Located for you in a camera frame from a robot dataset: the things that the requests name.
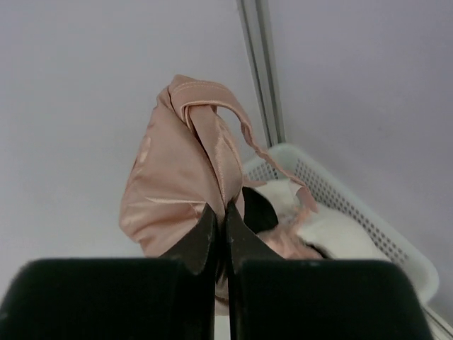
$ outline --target white wall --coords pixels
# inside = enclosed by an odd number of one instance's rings
[[[453,322],[453,2],[269,3],[288,139],[436,265]]]
[[[235,0],[2,1],[0,50],[0,299],[29,259],[141,255],[119,202],[174,74],[227,85],[265,145]]]

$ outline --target perforated basket side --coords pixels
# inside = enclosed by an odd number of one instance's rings
[[[271,148],[269,153],[285,170],[303,180],[318,202],[360,223],[377,247],[406,272],[422,303],[427,303],[434,296],[439,286],[435,267],[401,234],[297,147],[280,144]],[[253,180],[282,178],[279,171],[259,157],[244,164],[244,173]]]

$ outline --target satin garment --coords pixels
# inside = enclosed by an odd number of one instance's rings
[[[317,211],[309,189],[256,143],[250,120],[225,86],[177,75],[157,97],[120,206],[120,227],[145,256],[160,256],[196,224],[205,204],[222,224],[229,201],[243,216],[243,172],[234,138],[217,115],[231,110],[248,145],[301,187],[305,206]]]

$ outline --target metal frame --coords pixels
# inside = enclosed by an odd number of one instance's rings
[[[285,142],[267,0],[237,0],[268,146]]]

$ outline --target laundry basket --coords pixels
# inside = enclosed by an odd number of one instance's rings
[[[299,148],[290,144],[279,144],[270,148],[269,154],[285,170],[291,171],[303,180],[318,202],[335,208],[359,222],[379,249],[403,269],[411,280],[420,302],[428,303],[437,292],[439,276],[433,264],[407,239],[374,214],[358,197]],[[285,177],[259,157],[244,164],[244,173],[256,181]]]

